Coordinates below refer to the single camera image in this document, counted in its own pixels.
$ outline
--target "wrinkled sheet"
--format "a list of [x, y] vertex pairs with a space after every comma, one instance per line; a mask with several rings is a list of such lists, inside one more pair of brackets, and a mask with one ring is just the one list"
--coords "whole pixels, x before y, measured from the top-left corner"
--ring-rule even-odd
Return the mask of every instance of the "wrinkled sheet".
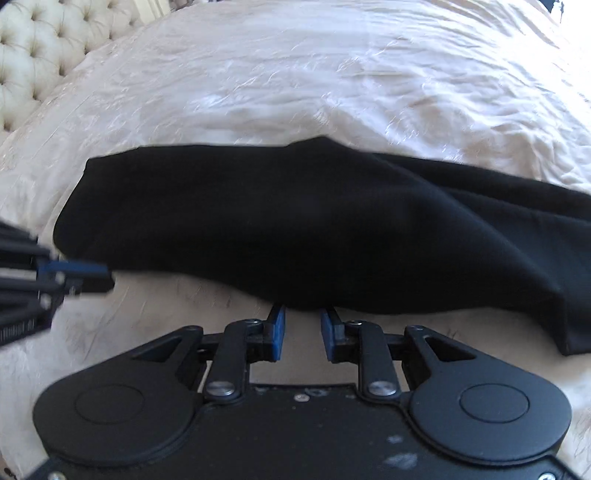
[[[91, 52], [0, 147], [0, 217], [51, 243], [86, 160], [148, 144], [268, 144], [328, 135], [591, 193], [591, 109], [580, 60], [535, 0], [235, 0], [195, 5]], [[55, 380], [181, 325], [221, 331], [269, 305], [182, 275], [118, 274], [68, 300], [50, 333], [0, 351], [0, 450], [44, 459], [31, 421]], [[483, 309], [363, 316], [422, 323], [556, 383], [573, 406], [560, 456], [591, 479], [591, 356], [561, 357], [532, 320]], [[288, 312], [269, 382], [354, 381], [326, 362], [313, 313]]]

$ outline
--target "black cloth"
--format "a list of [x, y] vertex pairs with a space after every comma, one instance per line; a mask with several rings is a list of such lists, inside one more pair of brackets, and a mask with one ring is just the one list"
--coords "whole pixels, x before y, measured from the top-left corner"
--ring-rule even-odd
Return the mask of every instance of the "black cloth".
[[87, 162], [54, 241], [298, 309], [517, 310], [591, 352], [591, 197], [481, 168], [327, 138], [137, 148]]

